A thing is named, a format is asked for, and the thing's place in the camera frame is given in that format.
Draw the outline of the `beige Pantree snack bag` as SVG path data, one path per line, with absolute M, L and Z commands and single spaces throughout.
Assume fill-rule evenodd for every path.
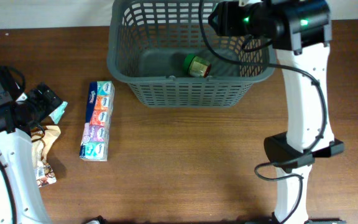
M 38 187 L 57 181 L 51 165 L 47 162 L 47 155 L 60 134 L 60 128 L 56 125 L 42 126 L 41 129 L 35 128 L 31 132 L 32 166 Z

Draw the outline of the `teal wet wipes packet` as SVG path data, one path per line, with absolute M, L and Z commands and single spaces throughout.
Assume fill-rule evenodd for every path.
M 52 119 L 54 124 L 58 124 L 61 120 L 63 114 L 65 113 L 65 108 L 67 107 L 68 103 L 64 101 L 60 106 L 58 106 L 54 111 L 49 114 L 49 117 Z

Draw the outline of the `green lid spice jar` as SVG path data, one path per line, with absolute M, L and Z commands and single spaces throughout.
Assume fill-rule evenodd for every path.
M 188 54 L 183 62 L 183 71 L 192 77 L 206 78 L 211 70 L 211 63 L 195 54 Z

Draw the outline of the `grey plastic basket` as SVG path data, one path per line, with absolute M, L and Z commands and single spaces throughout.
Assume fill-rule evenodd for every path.
M 277 59 L 262 39 L 220 37 L 208 25 L 216 1 L 115 0 L 107 65 L 141 103 L 154 108 L 227 108 L 273 73 Z M 182 65 L 195 54 L 212 65 L 206 78 Z

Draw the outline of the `Kleenex tissue multipack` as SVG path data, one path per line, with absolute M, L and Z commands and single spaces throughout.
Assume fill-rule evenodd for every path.
M 109 132 L 115 87 L 111 81 L 89 84 L 86 101 L 85 126 L 79 158 L 84 161 L 107 161 Z

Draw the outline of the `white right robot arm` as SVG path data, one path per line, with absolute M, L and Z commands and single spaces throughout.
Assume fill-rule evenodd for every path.
M 344 151 L 329 122 L 327 65 L 332 39 L 329 4 L 317 1 L 223 1 L 208 17 L 223 37 L 267 38 L 282 70 L 288 129 L 265 138 L 267 165 L 276 170 L 277 202 L 272 223 L 309 223 L 308 177 L 319 157 Z

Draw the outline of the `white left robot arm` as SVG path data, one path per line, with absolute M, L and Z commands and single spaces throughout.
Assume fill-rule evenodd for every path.
M 31 130 L 63 101 L 46 84 L 0 66 L 0 223 L 50 223 L 32 165 Z

